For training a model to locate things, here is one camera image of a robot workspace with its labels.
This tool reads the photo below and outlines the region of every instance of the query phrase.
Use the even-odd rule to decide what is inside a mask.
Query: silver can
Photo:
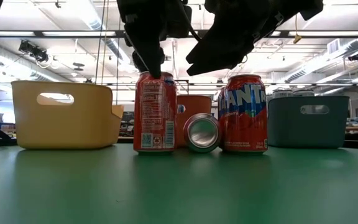
[[[273,91],[273,99],[293,96],[292,90],[277,89]]]
[[[293,96],[314,96],[313,90],[297,90],[293,92]]]
[[[195,152],[207,153],[217,148],[221,140],[218,120],[206,113],[195,114],[183,128],[188,147]]]

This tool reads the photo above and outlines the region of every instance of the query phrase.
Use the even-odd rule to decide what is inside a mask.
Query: ceiling
[[[108,13],[107,25],[109,30],[123,30],[117,4],[110,1],[108,7],[103,7],[103,1],[96,0],[94,8],[99,17]],[[0,30],[89,30],[84,22],[84,10],[78,9],[75,0],[59,1],[61,8],[55,6],[53,0],[5,0],[0,10]],[[295,30],[296,24],[302,30],[358,30],[358,0],[328,0],[324,1],[324,11],[309,21],[301,16],[292,18],[279,27],[279,30]],[[214,20],[214,14],[203,7],[203,1],[189,0],[193,9],[191,20],[194,29],[209,29]],[[0,47],[20,57],[33,61],[28,55],[18,51],[21,38],[0,37]],[[139,74],[126,67],[118,67],[114,54],[104,46],[99,39],[51,39],[51,38],[25,38],[30,43],[47,49],[47,53],[54,58],[50,72],[70,79],[73,82],[83,82],[92,78],[97,83],[135,82]],[[186,70],[190,65],[185,57],[196,45],[196,40],[167,39],[161,42],[166,55],[170,60],[165,61],[162,70],[173,73],[176,79],[189,80],[193,83],[216,83],[218,78],[228,78],[238,73],[256,73],[263,81],[271,82],[277,73],[287,73],[305,64],[313,57],[323,53],[327,44],[333,39],[302,39],[294,44],[293,39],[262,39],[255,44],[255,49],[244,60],[246,63],[238,65],[232,70],[219,70],[189,77]],[[131,58],[132,47],[125,45],[123,39],[116,39],[122,51]],[[74,71],[74,62],[83,63],[82,72]],[[344,68],[343,62],[333,62],[321,68],[326,76],[340,72]]]

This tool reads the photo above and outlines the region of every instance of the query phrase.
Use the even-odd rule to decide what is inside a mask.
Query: fanta logo
[[[221,106],[228,113],[238,111],[253,117],[266,107],[266,94],[261,85],[246,84],[238,90],[226,90]]]

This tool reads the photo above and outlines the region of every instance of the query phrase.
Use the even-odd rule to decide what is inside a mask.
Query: ceiling duct
[[[0,47],[0,64],[3,64],[1,70],[14,75],[16,78],[24,80],[49,80],[53,82],[71,82],[56,73],[45,68],[41,68],[33,62],[24,59],[10,51]]]
[[[336,39],[327,45],[327,51],[306,62],[301,68],[289,71],[285,83],[290,83],[297,78],[309,75],[314,71],[332,63],[337,58],[350,56],[358,52],[358,39],[349,41],[347,39]]]
[[[80,15],[82,21],[91,30],[106,30],[105,26],[102,25],[101,18],[96,12],[95,5],[92,0],[71,0],[69,1],[70,8],[74,8],[76,13]],[[125,52],[119,48],[117,42],[112,38],[102,38],[102,41],[111,50],[111,52],[118,57],[120,64],[130,64],[130,58]]]

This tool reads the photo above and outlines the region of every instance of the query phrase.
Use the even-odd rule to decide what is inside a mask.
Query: soda can
[[[293,92],[293,96],[314,96],[313,90],[297,90]]]
[[[276,89],[273,91],[273,99],[293,96],[292,90]]]
[[[173,152],[176,115],[177,87],[173,76],[162,72],[160,78],[153,78],[149,72],[141,73],[135,93],[134,150]]]
[[[195,152],[211,152],[221,141],[218,120],[206,113],[191,116],[183,127],[183,134],[187,146]]]
[[[221,89],[218,95],[218,121],[219,121],[219,132],[221,133],[221,141],[219,147],[224,150],[224,121],[226,117],[226,104],[224,103],[224,90],[226,87]]]
[[[267,150],[265,85],[258,75],[229,79],[224,94],[226,122],[224,149],[231,152],[263,153]]]

